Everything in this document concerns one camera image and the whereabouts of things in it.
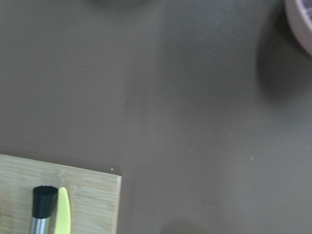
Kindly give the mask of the bamboo cutting board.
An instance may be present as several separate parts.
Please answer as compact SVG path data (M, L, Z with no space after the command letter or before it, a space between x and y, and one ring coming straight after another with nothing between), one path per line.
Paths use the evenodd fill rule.
M71 208L71 233L117 232L121 176L15 156L0 156L0 232L27 234L32 189L65 187Z

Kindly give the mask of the steel muddler black tip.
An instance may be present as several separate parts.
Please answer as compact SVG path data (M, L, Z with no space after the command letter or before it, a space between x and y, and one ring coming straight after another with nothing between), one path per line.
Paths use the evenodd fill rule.
M38 186L32 192L32 219L29 233L48 234L58 189L53 186Z

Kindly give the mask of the yellow plastic knife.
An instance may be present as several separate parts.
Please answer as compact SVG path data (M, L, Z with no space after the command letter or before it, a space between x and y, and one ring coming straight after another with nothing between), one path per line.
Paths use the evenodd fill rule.
M54 233L55 234L71 233L70 200L65 187L60 187L58 189L57 212Z

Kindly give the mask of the pink bowl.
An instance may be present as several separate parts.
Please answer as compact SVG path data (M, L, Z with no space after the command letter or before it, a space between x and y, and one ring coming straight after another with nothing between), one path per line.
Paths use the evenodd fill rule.
M302 48L312 55L312 0L285 0L290 28Z

